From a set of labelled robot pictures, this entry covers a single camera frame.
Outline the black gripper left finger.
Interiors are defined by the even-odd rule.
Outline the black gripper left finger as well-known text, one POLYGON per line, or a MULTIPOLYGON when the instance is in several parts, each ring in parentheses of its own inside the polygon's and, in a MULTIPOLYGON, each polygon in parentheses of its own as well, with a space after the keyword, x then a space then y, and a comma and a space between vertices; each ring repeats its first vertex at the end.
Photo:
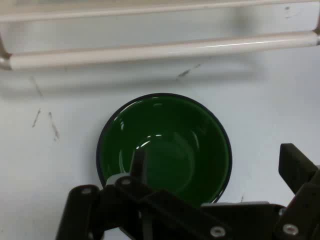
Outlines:
POLYGON ((58 240, 102 240, 119 228, 132 240, 160 239, 159 224, 150 210, 139 207, 114 184, 73 188, 67 197, 57 231, 58 240))

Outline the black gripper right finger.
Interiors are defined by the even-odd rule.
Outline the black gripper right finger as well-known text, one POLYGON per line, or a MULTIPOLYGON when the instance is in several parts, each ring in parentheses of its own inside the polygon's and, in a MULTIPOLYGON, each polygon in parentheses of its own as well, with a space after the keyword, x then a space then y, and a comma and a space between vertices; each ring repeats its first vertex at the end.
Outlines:
POLYGON ((293 199, 280 215, 273 235, 277 240, 320 238, 320 169, 294 144, 280 145, 278 172, 293 199))

